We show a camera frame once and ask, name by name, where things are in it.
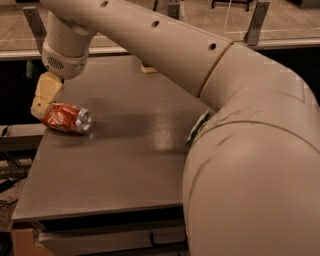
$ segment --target tiled floor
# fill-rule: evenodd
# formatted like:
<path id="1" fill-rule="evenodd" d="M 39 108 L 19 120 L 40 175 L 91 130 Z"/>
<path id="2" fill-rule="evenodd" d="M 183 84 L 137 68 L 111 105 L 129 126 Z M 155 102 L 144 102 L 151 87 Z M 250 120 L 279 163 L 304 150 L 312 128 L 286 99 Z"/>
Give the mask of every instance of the tiled floor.
<path id="1" fill-rule="evenodd" d="M 153 1 L 128 0 L 152 9 Z M 186 22 L 201 29 L 241 41 L 249 27 L 256 0 L 250 11 L 243 4 L 216 3 L 211 9 L 211 0 L 185 0 L 183 10 Z M 36 49 L 33 35 L 22 13 L 22 5 L 0 6 L 0 50 Z M 46 24 L 47 11 L 39 6 L 40 15 Z M 294 0 L 271 0 L 262 27 L 260 39 L 320 38 L 320 9 L 301 9 Z M 97 35 L 91 46 L 115 45 L 103 35 Z"/>

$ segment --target robotic arm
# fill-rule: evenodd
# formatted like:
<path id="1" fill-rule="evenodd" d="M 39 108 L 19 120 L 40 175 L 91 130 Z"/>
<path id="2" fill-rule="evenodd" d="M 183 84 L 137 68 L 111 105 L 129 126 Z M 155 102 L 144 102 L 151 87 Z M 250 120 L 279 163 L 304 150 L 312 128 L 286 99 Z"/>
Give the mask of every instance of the robotic arm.
<path id="1" fill-rule="evenodd" d="M 50 11 L 32 113 L 77 76 L 101 32 L 212 109 L 185 165 L 191 255 L 319 255 L 320 113 L 294 72 L 243 45 L 122 0 Z"/>

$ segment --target brown box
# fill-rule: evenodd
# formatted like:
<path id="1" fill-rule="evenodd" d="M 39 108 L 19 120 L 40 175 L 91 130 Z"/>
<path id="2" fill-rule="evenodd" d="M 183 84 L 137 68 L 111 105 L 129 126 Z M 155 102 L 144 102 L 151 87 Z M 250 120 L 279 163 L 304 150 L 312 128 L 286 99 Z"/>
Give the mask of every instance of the brown box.
<path id="1" fill-rule="evenodd" d="M 14 256 L 54 256 L 37 242 L 35 229 L 29 224 L 14 224 L 11 229 Z"/>

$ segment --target soda can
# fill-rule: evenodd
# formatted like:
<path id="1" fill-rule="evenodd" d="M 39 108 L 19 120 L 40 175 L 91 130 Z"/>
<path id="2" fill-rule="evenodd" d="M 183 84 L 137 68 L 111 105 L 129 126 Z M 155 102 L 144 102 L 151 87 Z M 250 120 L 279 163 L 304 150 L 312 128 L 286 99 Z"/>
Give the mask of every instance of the soda can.
<path id="1" fill-rule="evenodd" d="M 59 131 L 84 134 L 89 131 L 92 118 L 85 108 L 65 103 L 54 103 L 50 111 L 40 121 Z"/>

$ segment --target can lid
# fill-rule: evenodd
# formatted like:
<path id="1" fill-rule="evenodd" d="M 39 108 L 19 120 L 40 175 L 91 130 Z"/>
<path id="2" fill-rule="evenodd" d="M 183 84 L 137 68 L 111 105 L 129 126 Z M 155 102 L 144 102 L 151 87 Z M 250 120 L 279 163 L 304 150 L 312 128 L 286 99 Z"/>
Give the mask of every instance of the can lid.
<path id="1" fill-rule="evenodd" d="M 88 109 L 81 109 L 77 116 L 76 126 L 79 133 L 86 133 L 89 131 L 92 123 L 91 115 Z"/>

